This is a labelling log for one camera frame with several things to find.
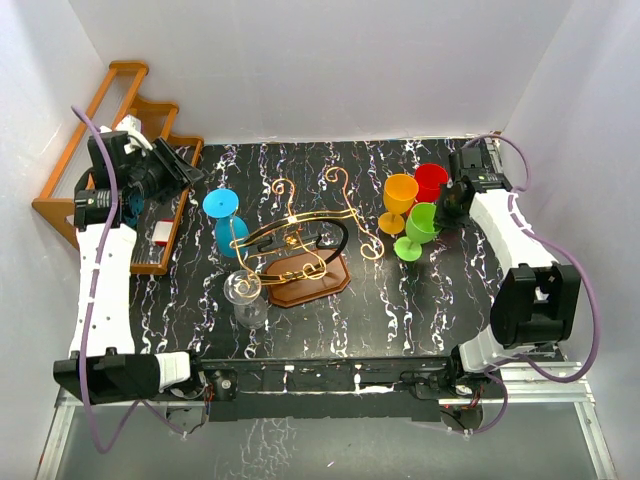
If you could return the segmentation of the red plastic wine glass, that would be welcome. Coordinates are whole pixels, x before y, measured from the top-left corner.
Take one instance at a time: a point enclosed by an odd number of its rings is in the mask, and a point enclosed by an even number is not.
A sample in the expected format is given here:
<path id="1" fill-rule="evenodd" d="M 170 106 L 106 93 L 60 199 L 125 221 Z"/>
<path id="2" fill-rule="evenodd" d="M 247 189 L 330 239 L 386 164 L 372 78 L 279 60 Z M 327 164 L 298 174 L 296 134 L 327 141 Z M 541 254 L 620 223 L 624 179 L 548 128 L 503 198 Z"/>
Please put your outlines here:
<path id="1" fill-rule="evenodd" d="M 419 186 L 414 203 L 435 203 L 440 197 L 441 187 L 449 181 L 449 174 L 440 165 L 426 163 L 416 169 L 414 179 Z"/>

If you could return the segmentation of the green plastic wine glass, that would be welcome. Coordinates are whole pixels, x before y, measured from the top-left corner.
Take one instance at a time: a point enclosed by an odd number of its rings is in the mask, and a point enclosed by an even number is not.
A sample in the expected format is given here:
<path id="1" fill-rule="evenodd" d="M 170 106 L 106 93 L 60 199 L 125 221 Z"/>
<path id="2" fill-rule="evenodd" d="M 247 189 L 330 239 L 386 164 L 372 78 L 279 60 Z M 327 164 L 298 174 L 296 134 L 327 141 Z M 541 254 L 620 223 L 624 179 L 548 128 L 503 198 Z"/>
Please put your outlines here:
<path id="1" fill-rule="evenodd" d="M 422 255 L 422 246 L 433 241 L 440 228 L 435 224 L 437 207 L 433 203 L 417 203 L 410 211 L 405 235 L 394 243 L 396 256 L 405 262 L 414 262 Z"/>

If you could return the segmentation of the orange yellow plastic wine glass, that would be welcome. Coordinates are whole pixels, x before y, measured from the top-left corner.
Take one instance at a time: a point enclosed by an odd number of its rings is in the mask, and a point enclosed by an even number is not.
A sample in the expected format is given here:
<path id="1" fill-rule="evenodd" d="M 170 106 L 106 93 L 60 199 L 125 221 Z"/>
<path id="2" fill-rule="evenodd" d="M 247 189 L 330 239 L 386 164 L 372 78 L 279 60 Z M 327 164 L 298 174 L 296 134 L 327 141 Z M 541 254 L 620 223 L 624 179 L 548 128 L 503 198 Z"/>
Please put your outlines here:
<path id="1" fill-rule="evenodd" d="M 384 184 L 383 204 L 386 211 L 379 216 L 379 229 L 388 235 L 397 235 L 404 230 L 403 215 L 413 205 L 418 194 L 417 181 L 408 174 L 394 174 Z"/>

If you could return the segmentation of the blue plastic wine glass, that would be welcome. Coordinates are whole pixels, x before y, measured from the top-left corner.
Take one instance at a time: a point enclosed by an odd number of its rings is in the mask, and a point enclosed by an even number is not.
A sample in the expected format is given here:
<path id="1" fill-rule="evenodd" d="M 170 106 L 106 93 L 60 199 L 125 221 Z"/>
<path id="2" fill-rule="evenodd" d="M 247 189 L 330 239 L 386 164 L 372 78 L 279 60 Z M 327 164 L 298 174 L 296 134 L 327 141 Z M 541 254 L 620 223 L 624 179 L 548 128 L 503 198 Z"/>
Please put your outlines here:
<path id="1" fill-rule="evenodd" d="M 237 194 L 230 189 L 219 188 L 208 193 L 203 201 L 204 212 L 216 220 L 214 227 L 218 251 L 227 258 L 237 256 L 231 245 L 234 239 L 241 240 L 249 235 L 246 223 L 235 215 L 239 207 Z"/>

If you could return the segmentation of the clear glass wine glass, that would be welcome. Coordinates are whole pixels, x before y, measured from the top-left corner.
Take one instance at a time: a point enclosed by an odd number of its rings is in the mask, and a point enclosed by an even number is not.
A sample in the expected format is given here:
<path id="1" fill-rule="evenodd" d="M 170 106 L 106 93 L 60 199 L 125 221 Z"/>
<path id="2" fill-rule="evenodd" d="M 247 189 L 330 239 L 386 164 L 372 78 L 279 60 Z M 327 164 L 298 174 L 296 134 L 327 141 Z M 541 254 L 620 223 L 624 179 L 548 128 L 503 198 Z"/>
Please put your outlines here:
<path id="1" fill-rule="evenodd" d="M 262 285 L 256 275 L 246 270 L 231 273 L 223 291 L 232 304 L 236 321 L 247 329 L 263 328 L 268 319 L 268 304 L 261 296 Z"/>

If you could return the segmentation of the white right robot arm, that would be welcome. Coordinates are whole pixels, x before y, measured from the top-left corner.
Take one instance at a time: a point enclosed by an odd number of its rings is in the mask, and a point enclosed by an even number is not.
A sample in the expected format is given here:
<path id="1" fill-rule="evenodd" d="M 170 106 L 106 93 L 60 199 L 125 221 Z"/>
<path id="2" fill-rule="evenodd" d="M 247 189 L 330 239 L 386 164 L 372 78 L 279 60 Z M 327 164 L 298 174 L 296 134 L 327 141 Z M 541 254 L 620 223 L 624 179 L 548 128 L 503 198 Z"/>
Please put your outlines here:
<path id="1" fill-rule="evenodd" d="M 456 230 L 478 227 L 503 273 L 488 326 L 456 346 L 448 363 L 447 388 L 466 397 L 480 387 L 486 369 L 568 339 L 581 276 L 532 238 L 517 194 L 485 140 L 468 142 L 450 153 L 449 170 L 450 181 L 436 204 L 435 224 Z"/>

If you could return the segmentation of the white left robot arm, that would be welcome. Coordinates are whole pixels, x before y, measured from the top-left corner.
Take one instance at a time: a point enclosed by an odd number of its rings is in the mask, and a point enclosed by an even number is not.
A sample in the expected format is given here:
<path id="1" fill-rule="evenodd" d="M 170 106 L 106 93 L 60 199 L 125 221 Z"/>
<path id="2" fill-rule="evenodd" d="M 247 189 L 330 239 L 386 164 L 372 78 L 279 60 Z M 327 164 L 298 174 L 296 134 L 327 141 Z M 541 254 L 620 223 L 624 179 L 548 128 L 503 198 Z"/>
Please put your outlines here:
<path id="1" fill-rule="evenodd" d="M 194 354 L 137 352 L 130 325 L 130 276 L 137 225 L 149 202 L 166 203 L 202 178 L 162 138 L 103 127 L 87 141 L 92 162 L 74 190 L 81 257 L 78 313 L 69 355 L 54 380 L 90 405 L 200 396 L 207 376 Z"/>

